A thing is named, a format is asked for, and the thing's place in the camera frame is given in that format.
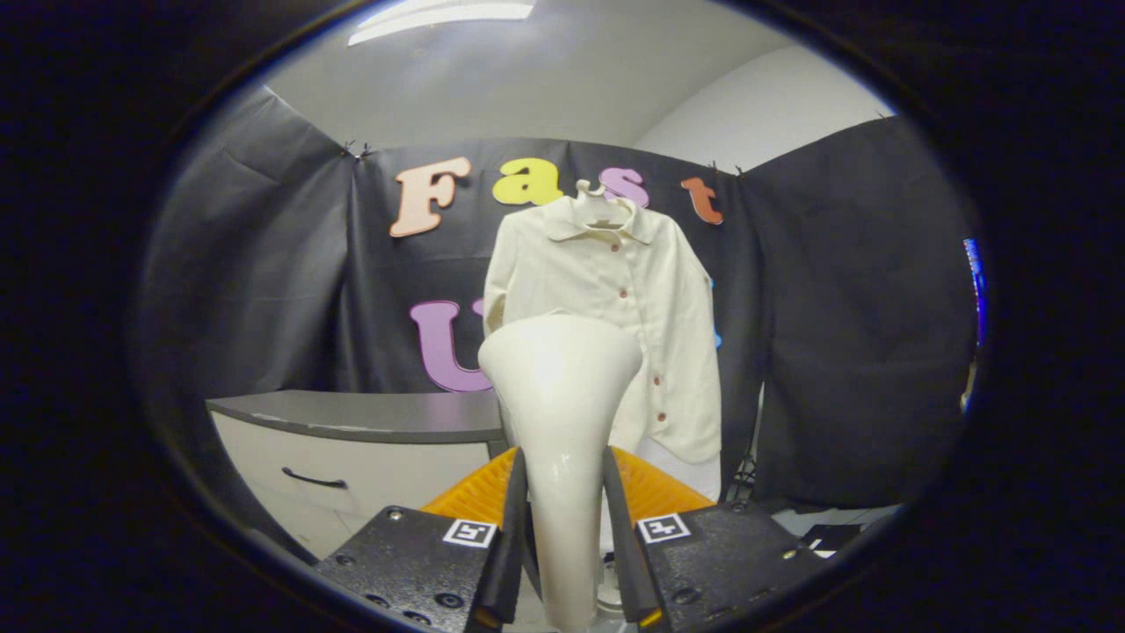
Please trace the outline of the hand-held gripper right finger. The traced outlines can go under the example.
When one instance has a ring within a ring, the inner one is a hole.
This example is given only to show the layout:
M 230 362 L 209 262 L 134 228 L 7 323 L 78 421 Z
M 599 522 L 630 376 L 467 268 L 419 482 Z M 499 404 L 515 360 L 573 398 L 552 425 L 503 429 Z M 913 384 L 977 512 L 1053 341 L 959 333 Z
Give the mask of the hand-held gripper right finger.
M 708 501 L 627 450 L 604 450 L 603 485 L 623 616 L 637 629 L 735 629 L 827 569 L 752 501 Z

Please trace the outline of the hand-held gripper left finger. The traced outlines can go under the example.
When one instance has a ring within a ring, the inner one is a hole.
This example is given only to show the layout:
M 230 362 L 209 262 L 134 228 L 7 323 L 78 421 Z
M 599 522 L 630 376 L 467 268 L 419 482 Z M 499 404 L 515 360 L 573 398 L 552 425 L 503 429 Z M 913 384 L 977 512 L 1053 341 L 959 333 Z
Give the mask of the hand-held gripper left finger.
M 423 629 L 501 632 L 518 615 L 526 517 L 526 465 L 511 447 L 422 508 L 382 508 L 317 571 Z

